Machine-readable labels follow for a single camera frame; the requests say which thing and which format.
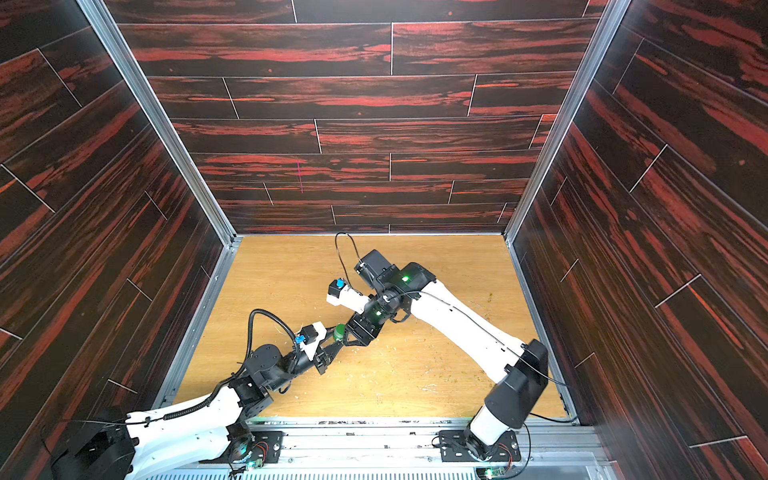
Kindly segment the green paint jar lid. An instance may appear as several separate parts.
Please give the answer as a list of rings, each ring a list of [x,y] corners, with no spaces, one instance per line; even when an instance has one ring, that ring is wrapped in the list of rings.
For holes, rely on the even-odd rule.
[[[334,328],[333,337],[335,341],[343,341],[346,338],[346,326],[344,324],[338,324]]]

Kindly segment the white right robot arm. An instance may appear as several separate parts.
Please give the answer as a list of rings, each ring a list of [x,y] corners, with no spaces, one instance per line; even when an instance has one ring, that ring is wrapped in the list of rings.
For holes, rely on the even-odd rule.
[[[463,350],[494,383],[465,429],[465,444],[479,456],[510,429],[519,429],[549,383],[547,348],[528,343],[486,321],[459,301],[432,272],[411,262],[400,269],[377,250],[355,271],[375,291],[365,296],[344,279],[329,284],[327,301],[353,311],[345,331],[367,346],[399,312],[425,322]]]

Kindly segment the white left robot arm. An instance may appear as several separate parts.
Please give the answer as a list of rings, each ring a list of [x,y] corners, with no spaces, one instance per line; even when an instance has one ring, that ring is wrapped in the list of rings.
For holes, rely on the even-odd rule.
[[[265,344],[208,395],[124,421],[90,420],[54,454],[55,479],[146,479],[193,462],[222,460],[235,472],[263,465],[271,448],[248,426],[272,393],[310,369],[324,372],[343,347],[345,328],[303,328],[293,351]]]

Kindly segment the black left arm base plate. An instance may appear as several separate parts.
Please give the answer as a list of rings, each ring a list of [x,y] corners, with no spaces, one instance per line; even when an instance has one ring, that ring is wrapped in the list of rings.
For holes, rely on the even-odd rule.
[[[282,449],[284,433],[278,430],[252,431],[231,442],[227,460],[232,464],[260,467],[277,463]]]

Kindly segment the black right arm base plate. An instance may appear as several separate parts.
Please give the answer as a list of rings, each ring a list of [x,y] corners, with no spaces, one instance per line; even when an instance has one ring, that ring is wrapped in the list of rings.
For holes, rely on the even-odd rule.
[[[514,431],[507,430],[492,445],[474,437],[468,428],[440,430],[432,440],[443,462],[507,462],[521,460]]]

